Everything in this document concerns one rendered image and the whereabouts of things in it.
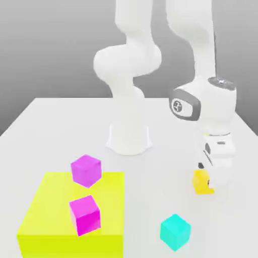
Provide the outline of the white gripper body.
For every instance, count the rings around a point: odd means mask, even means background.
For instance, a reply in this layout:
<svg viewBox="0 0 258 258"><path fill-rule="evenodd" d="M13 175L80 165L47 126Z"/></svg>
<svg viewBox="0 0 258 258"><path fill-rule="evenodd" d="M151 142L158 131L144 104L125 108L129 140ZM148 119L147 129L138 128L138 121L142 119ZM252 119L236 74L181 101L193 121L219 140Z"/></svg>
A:
<svg viewBox="0 0 258 258"><path fill-rule="evenodd" d="M204 169L209 175L209 187L219 187L227 184L233 174L233 158L212 158L203 151Z"/></svg>

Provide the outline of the small yellow cube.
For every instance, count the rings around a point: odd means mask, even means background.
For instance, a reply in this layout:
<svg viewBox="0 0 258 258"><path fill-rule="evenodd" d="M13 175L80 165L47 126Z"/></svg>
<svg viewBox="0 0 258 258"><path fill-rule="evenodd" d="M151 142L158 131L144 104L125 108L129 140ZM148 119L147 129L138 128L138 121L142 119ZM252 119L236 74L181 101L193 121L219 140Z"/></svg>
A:
<svg viewBox="0 0 258 258"><path fill-rule="evenodd" d="M192 184L198 195L209 195L214 189L209 187L210 177L205 169L198 169L193 172Z"/></svg>

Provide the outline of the small cyan cube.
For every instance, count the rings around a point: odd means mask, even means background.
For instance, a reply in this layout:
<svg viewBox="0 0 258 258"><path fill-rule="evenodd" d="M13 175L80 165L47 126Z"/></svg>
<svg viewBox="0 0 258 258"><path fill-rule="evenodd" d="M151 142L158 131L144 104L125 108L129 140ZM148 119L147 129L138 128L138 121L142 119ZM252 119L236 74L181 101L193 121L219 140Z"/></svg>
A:
<svg viewBox="0 0 258 258"><path fill-rule="evenodd" d="M191 225L179 215L173 214L161 223L160 239L173 251L185 245L190 238Z"/></svg>

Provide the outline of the small purple cube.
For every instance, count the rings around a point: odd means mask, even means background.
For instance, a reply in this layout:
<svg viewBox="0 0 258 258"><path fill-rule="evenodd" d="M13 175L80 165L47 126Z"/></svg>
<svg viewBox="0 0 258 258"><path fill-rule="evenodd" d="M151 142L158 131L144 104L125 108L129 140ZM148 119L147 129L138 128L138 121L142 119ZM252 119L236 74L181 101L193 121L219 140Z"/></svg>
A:
<svg viewBox="0 0 258 258"><path fill-rule="evenodd" d="M83 155L71 163L73 181L90 188L102 177L101 161L89 155Z"/></svg>

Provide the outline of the small magenta cube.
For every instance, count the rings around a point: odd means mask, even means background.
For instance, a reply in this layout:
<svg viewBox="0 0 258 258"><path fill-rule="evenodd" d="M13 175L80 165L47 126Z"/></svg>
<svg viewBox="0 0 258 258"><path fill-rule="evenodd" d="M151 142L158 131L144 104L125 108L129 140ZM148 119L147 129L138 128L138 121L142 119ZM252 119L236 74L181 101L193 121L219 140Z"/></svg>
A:
<svg viewBox="0 0 258 258"><path fill-rule="evenodd" d="M101 228L100 209L92 195L69 202L69 209L78 236Z"/></svg>

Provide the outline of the large yellow box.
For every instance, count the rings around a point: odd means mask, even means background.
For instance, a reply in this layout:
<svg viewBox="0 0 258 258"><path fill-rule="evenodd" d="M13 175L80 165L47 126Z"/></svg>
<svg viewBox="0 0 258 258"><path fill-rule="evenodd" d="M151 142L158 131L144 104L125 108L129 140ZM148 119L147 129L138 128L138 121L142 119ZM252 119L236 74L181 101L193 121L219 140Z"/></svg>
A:
<svg viewBox="0 0 258 258"><path fill-rule="evenodd" d="M90 196L100 225L78 236L70 202ZM70 172L47 172L17 232L22 258L123 258L124 173L104 172L90 188Z"/></svg>

